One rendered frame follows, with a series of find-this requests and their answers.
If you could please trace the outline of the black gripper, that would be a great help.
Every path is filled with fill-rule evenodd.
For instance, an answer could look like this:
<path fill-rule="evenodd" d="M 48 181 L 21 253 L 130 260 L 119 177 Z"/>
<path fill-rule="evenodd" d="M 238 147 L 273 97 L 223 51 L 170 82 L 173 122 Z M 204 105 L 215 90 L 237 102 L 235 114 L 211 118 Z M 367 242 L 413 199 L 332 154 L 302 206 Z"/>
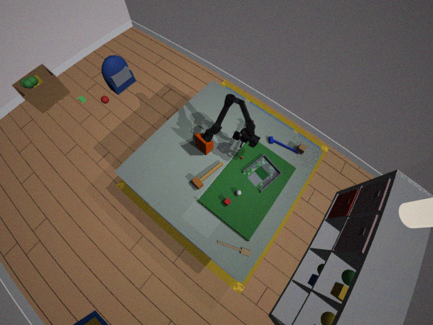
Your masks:
<path fill-rule="evenodd" d="M 239 139 L 240 139 L 242 142 L 245 142 L 245 143 L 250 142 L 249 139 L 244 140 L 244 139 L 242 138 L 242 136 L 240 136 L 240 132 L 238 132 L 238 131 L 235 131 L 235 133 L 233 134 L 233 139 L 238 140 L 238 141 L 239 141 Z M 252 143 L 249 143 L 249 146 L 251 146 L 251 147 L 253 147 L 253 148 L 255 147 L 255 145 L 252 144 Z"/>

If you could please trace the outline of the green putting mat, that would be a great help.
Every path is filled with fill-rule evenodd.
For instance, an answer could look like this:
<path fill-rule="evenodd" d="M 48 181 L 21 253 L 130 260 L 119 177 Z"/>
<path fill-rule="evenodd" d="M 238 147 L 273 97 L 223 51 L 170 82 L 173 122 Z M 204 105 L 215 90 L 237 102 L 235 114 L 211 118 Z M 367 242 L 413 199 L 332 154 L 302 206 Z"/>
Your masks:
<path fill-rule="evenodd" d="M 254 148 L 249 143 L 243 145 L 199 200 L 250 239 L 296 168 L 260 142 Z M 282 174 L 259 192 L 243 171 L 263 154 Z M 236 194 L 237 190 L 241 195 Z M 231 201 L 228 206 L 224 203 L 227 198 Z"/>

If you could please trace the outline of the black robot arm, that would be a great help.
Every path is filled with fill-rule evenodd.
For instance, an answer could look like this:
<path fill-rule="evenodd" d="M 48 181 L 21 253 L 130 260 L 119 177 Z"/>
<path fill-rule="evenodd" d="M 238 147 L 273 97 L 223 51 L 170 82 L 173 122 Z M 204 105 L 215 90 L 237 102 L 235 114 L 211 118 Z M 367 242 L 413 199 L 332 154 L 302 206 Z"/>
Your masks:
<path fill-rule="evenodd" d="M 225 118 L 225 115 L 226 115 L 228 109 L 230 108 L 230 106 L 234 102 L 236 104 L 240 105 L 240 107 L 242 109 L 242 113 L 243 113 L 245 121 L 246 121 L 246 128 L 244 127 L 244 129 L 242 129 L 240 131 L 240 133 L 242 134 L 242 138 L 244 140 L 249 139 L 250 143 L 252 143 L 256 146 L 258 144 L 260 137 L 255 135 L 255 132 L 254 132 L 255 125 L 252 122 L 252 120 L 248 114 L 248 111 L 247 111 L 247 108 L 245 105 L 245 101 L 236 98 L 233 94 L 228 94 L 226 96 L 225 104 L 223 106 L 223 109 L 221 110 L 221 113 L 219 114 L 219 117 L 217 118 L 214 125 L 211 128 L 207 129 L 206 132 L 203 134 L 203 136 L 201 136 L 201 138 L 203 138 L 206 142 L 211 142 L 211 140 L 214 136 L 213 134 L 216 134 L 216 133 L 221 131 L 221 129 L 222 129 L 221 123 L 223 122 L 223 119 Z"/>

